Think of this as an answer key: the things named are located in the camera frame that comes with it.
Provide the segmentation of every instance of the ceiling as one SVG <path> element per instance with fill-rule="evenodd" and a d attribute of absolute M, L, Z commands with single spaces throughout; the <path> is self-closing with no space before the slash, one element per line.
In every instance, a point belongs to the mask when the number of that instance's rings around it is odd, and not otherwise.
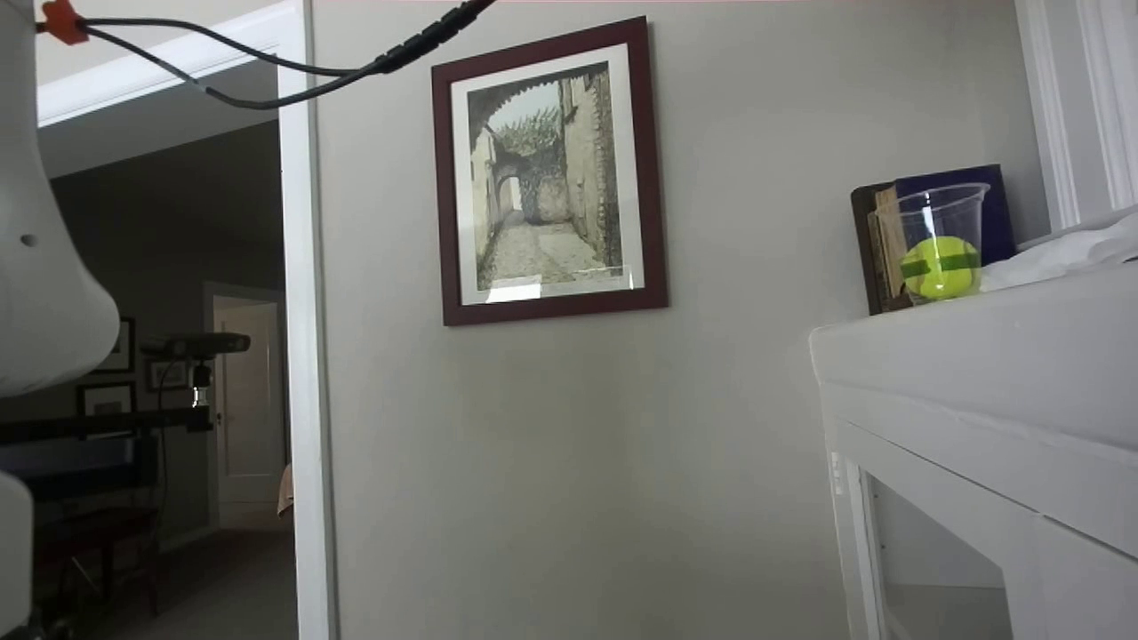
<path fill-rule="evenodd" d="M 234 98 L 273 98 L 278 74 L 260 66 L 243 66 L 209 74 L 209 85 Z M 159 150 L 190 147 L 224 132 L 273 121 L 265 112 L 224 106 L 190 85 L 159 90 L 64 124 L 39 127 L 43 168 L 51 177 L 150 156 Z"/>

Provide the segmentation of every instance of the dark wooden frame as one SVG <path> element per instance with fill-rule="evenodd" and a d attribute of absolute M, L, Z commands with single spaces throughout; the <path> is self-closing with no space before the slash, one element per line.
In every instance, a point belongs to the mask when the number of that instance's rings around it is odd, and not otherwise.
<path fill-rule="evenodd" d="M 124 414 L 112 414 L 112 418 L 132 418 L 132 414 L 139 408 L 139 392 L 135 392 L 132 380 L 121 380 L 121 386 L 82 386 L 82 389 L 76 392 L 77 418 L 101 418 L 101 414 L 87 414 L 87 402 L 90 402 L 94 392 L 112 392 L 112 389 L 127 392 L 127 402 L 132 402 Z"/>
<path fill-rule="evenodd" d="M 630 60 L 630 127 L 618 132 L 634 139 L 636 156 L 636 216 L 642 221 L 642 260 L 645 260 L 645 288 L 612 288 L 612 291 L 583 291 L 583 296 L 555 296 L 555 299 L 516 299 L 516 301 L 464 301 L 464 246 L 458 246 L 458 190 L 455 190 L 455 132 L 453 132 L 453 85 L 493 72 L 516 72 L 531 66 L 565 60 L 576 55 L 623 45 Z M 536 318 L 569 318 L 569 313 L 625 313 L 625 311 L 659 311 L 668 307 L 666 281 L 666 228 L 663 228 L 663 195 L 659 195 L 659 147 L 653 147 L 653 102 L 651 102 L 651 50 L 647 50 L 647 22 L 618 22 L 587 31 L 569 31 L 546 44 L 527 44 L 511 50 L 493 50 L 468 60 L 453 60 L 435 69 L 435 162 L 436 162 L 436 235 L 440 235 L 440 301 L 444 324 L 499 324 L 499 319 L 536 319 Z"/>
<path fill-rule="evenodd" d="M 139 319 L 121 318 L 121 338 L 115 342 L 115 354 L 101 364 L 95 373 L 132 373 L 135 370 L 135 345 L 139 345 Z"/>

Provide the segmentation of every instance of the floor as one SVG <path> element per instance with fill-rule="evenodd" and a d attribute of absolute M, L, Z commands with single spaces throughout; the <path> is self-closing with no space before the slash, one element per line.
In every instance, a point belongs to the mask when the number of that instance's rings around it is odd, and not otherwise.
<path fill-rule="evenodd" d="M 485 266 L 493 281 L 542 278 L 542 285 L 612 275 L 569 221 L 527 226 L 521 215 L 502 226 Z"/>
<path fill-rule="evenodd" d="M 216 533 L 159 557 L 159 612 L 124 591 L 87 617 L 76 640 L 291 640 L 291 540 L 284 533 Z"/>

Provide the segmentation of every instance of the white wall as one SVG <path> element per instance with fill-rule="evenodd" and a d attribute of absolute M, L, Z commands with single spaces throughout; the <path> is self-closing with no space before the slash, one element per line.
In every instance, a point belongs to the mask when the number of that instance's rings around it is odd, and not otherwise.
<path fill-rule="evenodd" d="M 317 3 L 317 60 L 436 11 Z M 842 636 L 803 332 L 864 311 L 854 185 L 1003 162 L 1040 190 L 1014 11 L 502 0 L 435 60 L 630 13 L 653 22 L 666 313 L 444 332 L 427 66 L 320 102 L 349 640 Z"/>

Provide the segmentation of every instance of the white door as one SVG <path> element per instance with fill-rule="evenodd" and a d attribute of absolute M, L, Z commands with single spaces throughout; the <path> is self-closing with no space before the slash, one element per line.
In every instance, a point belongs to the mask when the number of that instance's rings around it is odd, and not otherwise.
<path fill-rule="evenodd" d="M 216 357 L 216 525 L 266 530 L 284 470 L 282 301 L 212 296 L 212 332 L 248 335 L 248 354 Z"/>

